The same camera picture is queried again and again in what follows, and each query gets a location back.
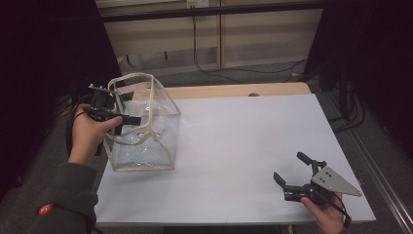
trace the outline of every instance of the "wall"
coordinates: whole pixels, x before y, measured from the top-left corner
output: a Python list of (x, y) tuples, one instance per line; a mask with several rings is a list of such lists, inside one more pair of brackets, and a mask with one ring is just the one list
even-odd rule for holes
[[(276, 3), (262, 0), (260, 4)], [(209, 5), (256, 4), (252, 0), (211, 0)], [(186, 8), (186, 1), (102, 8), (104, 14)], [(322, 10), (197, 17), (197, 48), (214, 48), (223, 67), (306, 58)], [(193, 50), (192, 19), (153, 19), (105, 24), (115, 54)]]

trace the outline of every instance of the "white tabletop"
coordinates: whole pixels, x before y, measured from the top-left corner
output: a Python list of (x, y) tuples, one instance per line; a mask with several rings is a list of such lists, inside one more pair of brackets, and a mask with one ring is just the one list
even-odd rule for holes
[[(182, 115), (175, 170), (113, 173), (106, 166), (95, 207), (99, 225), (287, 224), (314, 221), (286, 202), (273, 180), (309, 183), (296, 154), (355, 175), (314, 95), (176, 100)], [(365, 199), (344, 195), (354, 222), (375, 220)]]

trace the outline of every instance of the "human hand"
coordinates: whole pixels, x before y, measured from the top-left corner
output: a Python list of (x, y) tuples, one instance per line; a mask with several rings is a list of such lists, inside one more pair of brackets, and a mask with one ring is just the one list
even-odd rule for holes
[[(343, 195), (341, 193), (336, 193), (333, 196), (331, 202), (337, 207), (343, 209), (339, 198), (342, 199)], [(343, 231), (344, 221), (343, 214), (337, 211), (335, 208), (329, 204), (324, 204), (323, 206), (317, 206), (309, 198), (301, 198), (301, 203), (310, 211), (311, 214), (317, 220), (317, 226), (319, 228), (319, 233), (321, 234), (339, 234)]]
[(86, 114), (90, 109), (91, 106), (88, 104), (80, 104), (77, 108), (75, 116), (80, 115), (73, 123), (73, 146), (68, 163), (91, 165), (97, 147), (103, 142), (106, 133), (122, 123), (121, 116), (105, 122), (96, 122)]

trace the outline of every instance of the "electrical outlet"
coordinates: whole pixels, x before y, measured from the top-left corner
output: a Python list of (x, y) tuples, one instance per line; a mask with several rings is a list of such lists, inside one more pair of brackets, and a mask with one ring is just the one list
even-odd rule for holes
[(198, 0), (197, 8), (209, 7), (209, 0)]
[(186, 0), (186, 8), (196, 8), (197, 7), (197, 0)]
[(186, 0), (186, 8), (209, 7), (209, 0)]

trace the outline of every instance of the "clear plastic container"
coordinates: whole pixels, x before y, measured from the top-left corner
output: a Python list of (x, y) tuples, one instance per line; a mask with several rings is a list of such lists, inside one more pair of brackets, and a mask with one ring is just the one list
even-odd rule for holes
[(141, 117), (120, 135), (108, 133), (103, 146), (114, 172), (173, 170), (180, 111), (153, 76), (133, 73), (109, 82), (116, 91), (114, 112)]

